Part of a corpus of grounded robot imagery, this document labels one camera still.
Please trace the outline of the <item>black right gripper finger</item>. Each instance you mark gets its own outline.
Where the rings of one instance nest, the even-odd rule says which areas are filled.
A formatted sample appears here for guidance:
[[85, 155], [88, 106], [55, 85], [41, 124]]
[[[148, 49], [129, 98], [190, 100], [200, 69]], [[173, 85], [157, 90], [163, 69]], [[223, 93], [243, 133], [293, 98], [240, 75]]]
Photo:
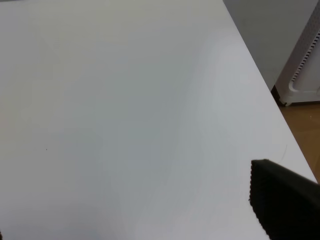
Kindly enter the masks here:
[[271, 240], [320, 238], [320, 185], [268, 159], [252, 160], [249, 203]]

